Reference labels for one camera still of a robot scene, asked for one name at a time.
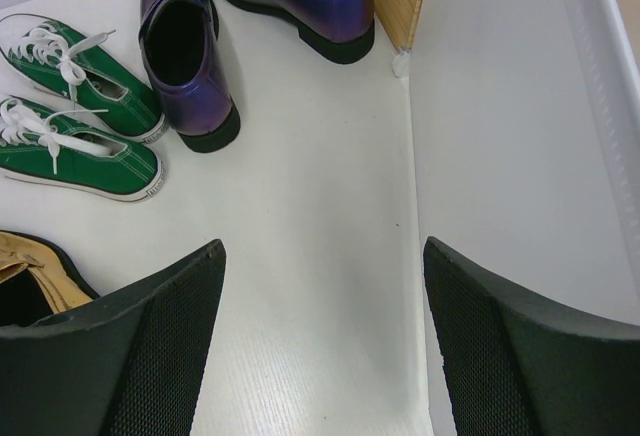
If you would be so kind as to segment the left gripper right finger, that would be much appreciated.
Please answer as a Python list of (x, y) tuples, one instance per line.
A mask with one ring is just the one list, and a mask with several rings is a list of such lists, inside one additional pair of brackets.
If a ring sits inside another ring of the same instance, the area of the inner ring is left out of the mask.
[(638, 326), (553, 301), (434, 237), (423, 262), (457, 434), (638, 434)]

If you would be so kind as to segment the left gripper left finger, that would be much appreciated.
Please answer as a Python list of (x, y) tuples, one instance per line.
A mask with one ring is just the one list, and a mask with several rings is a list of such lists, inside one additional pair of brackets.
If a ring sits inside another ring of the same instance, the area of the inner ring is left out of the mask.
[(1, 325), (5, 435), (187, 435), (224, 283), (214, 240), (27, 327)]

